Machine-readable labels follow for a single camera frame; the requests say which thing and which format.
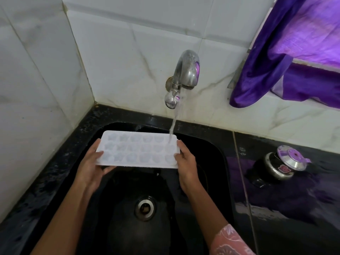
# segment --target sink drain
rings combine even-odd
[[[148,221],[155,214],[156,204],[151,197],[140,200],[135,207],[135,215],[141,221]]]

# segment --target pink sleeve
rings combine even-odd
[[[215,236],[210,247],[210,255],[255,255],[241,239],[231,224],[227,224]]]

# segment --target person's left hand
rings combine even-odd
[[[105,169],[101,169],[101,166],[96,165],[97,159],[104,153],[104,151],[96,152],[99,143],[100,139],[97,139],[88,149],[83,160],[79,164],[74,179],[74,183],[83,185],[90,195],[98,189],[102,177],[116,168],[116,166],[108,166]]]

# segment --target ice cube tray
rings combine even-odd
[[[178,168],[174,158],[180,152],[177,137],[165,133],[105,131],[97,151],[103,166]]]

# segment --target container lid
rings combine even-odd
[[[307,163],[311,163],[310,159],[304,158],[299,151],[286,145],[279,146],[277,154],[283,163],[297,171],[304,171]]]

